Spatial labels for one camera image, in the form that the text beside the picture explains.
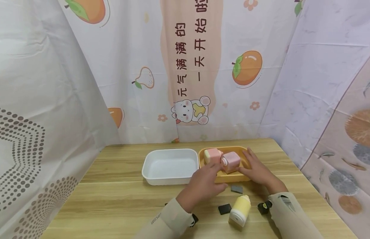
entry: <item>right hand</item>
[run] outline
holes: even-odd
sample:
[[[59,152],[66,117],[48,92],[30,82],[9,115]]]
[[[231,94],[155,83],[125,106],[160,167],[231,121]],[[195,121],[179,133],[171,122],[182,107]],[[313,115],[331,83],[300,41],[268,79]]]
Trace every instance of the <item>right hand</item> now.
[[[242,152],[247,161],[251,164],[251,169],[240,167],[237,169],[240,173],[247,176],[252,181],[265,186],[271,195],[278,192],[288,192],[285,184],[258,159],[250,148]]]

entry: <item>pink flower print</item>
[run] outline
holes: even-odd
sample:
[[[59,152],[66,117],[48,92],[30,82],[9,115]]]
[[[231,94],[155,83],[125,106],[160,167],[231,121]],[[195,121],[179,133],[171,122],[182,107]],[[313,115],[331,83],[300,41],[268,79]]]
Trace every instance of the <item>pink flower print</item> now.
[[[167,118],[167,116],[166,115],[164,115],[164,114],[159,114],[159,117],[158,117],[158,121],[163,121],[163,122],[165,122],[166,120],[167,120],[168,118]]]
[[[256,102],[256,101],[253,101],[250,105],[250,109],[252,109],[253,111],[256,111],[256,109],[259,109],[260,105],[259,105],[259,102]]]
[[[258,0],[245,0],[243,6],[249,11],[252,11],[258,5]]]

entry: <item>dotted pattern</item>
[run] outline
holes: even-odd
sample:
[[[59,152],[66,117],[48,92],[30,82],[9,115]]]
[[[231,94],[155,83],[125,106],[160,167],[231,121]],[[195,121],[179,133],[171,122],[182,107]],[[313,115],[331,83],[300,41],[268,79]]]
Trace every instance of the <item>dotted pattern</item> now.
[[[37,239],[49,226],[52,216],[59,210],[79,182],[74,177],[62,178],[50,184],[39,194],[22,215],[14,229],[12,239]]]
[[[0,139],[12,143],[14,160],[14,166],[0,176],[0,212],[27,191],[40,173],[45,131],[37,123],[0,107]]]

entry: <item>orange fruit illustration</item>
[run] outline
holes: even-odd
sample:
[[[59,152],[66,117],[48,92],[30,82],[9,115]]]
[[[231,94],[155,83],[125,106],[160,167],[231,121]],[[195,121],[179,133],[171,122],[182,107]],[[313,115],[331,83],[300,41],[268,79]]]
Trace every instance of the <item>orange fruit illustration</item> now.
[[[119,128],[121,125],[121,122],[123,121],[123,116],[124,116],[122,109],[108,108],[108,111],[110,115],[112,116],[112,118],[114,119],[117,128]]]
[[[180,143],[180,139],[179,138],[175,138],[172,140],[172,143]]]
[[[105,17],[104,0],[65,0],[67,5],[80,19],[87,23],[96,24]]]
[[[250,50],[239,56],[233,63],[233,79],[241,86],[246,86],[253,82],[262,68],[262,55]]]
[[[142,86],[152,89],[154,86],[154,77],[152,71],[144,66],[140,70],[140,75],[134,81],[132,81],[132,84],[135,84],[135,86],[141,90],[143,89]]]

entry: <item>beige sleeve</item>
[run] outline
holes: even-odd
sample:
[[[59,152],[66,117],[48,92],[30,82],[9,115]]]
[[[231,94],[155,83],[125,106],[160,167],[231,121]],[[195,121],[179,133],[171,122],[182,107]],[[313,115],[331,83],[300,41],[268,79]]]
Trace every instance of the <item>beige sleeve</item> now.
[[[292,193],[270,195],[269,200],[271,218],[284,239],[323,239]]]
[[[192,222],[192,214],[185,212],[177,200],[172,199],[134,239],[175,239],[180,237]]]

